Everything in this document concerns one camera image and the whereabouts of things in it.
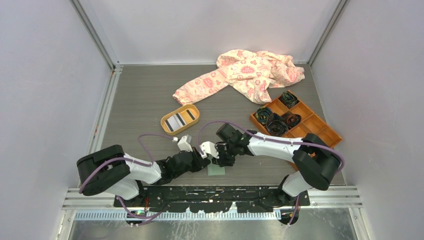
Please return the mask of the green card holder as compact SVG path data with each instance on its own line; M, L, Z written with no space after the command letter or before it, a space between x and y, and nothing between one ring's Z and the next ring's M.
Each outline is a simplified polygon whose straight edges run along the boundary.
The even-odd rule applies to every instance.
M209 165L207 167L207 175L208 176L223 176L226 174L225 167L220 167L219 165Z

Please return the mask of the yellow oval tray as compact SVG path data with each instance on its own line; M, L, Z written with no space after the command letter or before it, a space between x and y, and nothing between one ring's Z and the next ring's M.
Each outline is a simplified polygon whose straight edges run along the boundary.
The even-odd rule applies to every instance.
M187 114L186 110L190 110L191 113L194 115L195 120L192 120L189 115ZM173 115L175 115L176 113L180 113L180 115L183 117L183 119L186 122L186 125L183 127L180 127L178 130L176 131L172 131L169 132L168 128L165 125L165 120L172 118ZM179 108L177 108L176 110L166 114L164 117L162 117L162 119L160 120L160 125L162 126L163 130L165 131L165 133L167 135L170 136L175 136L179 133L181 133L182 131L186 130L187 128L190 128L191 126L195 125L200 119L200 112L198 110L198 108L193 105L193 104L187 104L187 105L183 105Z

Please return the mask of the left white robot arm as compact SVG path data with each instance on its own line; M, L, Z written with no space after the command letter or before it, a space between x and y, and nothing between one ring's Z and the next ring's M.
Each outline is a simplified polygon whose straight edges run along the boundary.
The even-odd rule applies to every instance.
M95 196L106 192L118 198L115 204L140 207L148 199L143 184L162 186L181 175L199 172L211 164L196 148L181 150L173 156L146 161L125 153L115 144L80 158L76 165L81 181L79 193Z

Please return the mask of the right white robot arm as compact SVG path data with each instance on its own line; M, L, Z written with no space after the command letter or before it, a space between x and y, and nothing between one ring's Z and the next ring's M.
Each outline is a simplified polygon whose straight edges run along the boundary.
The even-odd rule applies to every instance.
M336 173L344 166L343 158L327 146L316 134L305 137L285 138L261 132L236 130L224 123L216 132L220 142L216 143L217 164L231 166L237 156L268 156L293 163L297 171L283 178L274 196L279 207L298 204L301 193L317 189L326 191Z

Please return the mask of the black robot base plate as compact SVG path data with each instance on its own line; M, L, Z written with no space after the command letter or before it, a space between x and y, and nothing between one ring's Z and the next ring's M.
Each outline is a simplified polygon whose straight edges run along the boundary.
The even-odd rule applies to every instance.
M235 205L238 213L267 213L290 208L295 202L284 203L277 186L146 186L140 196L125 200L124 205L170 213L226 213Z

